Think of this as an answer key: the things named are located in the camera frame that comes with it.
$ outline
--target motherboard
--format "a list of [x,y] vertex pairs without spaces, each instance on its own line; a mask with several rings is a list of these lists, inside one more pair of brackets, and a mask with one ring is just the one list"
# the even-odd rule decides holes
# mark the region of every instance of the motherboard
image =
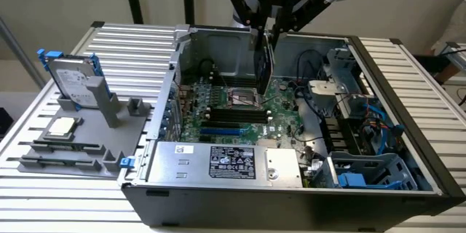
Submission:
[[272,79],[265,94],[259,95],[244,83],[231,87],[231,81],[219,78],[200,78],[180,87],[180,141],[301,148],[292,139],[300,119],[288,81]]

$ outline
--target white wall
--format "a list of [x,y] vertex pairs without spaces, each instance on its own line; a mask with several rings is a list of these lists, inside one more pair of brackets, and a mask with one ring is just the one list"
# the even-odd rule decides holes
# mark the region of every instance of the white wall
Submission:
[[[184,22],[183,0],[140,2],[147,23],[175,25]],[[399,38],[411,51],[422,52],[439,37],[459,2],[347,0],[334,3],[303,31]],[[229,24],[229,0],[195,0],[195,5],[197,24]],[[132,21],[127,0],[0,0],[0,16],[30,58],[40,47],[70,51],[95,20]],[[14,59],[2,41],[1,58]]]

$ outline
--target white sticker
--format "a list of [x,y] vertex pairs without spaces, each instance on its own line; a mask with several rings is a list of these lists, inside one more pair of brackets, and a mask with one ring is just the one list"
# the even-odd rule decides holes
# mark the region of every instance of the white sticker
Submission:
[[57,69],[57,74],[69,99],[83,107],[97,107],[93,94],[85,88],[85,75],[79,71],[68,69]]
[[176,154],[192,154],[193,151],[195,151],[193,146],[188,146],[188,145],[176,145],[175,146],[175,153]]

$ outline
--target power supply label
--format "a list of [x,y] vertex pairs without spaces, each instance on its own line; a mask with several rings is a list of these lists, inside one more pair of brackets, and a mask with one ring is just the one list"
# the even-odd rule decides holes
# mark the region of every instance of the power supply label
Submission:
[[212,178],[253,180],[253,148],[211,147],[209,176]]

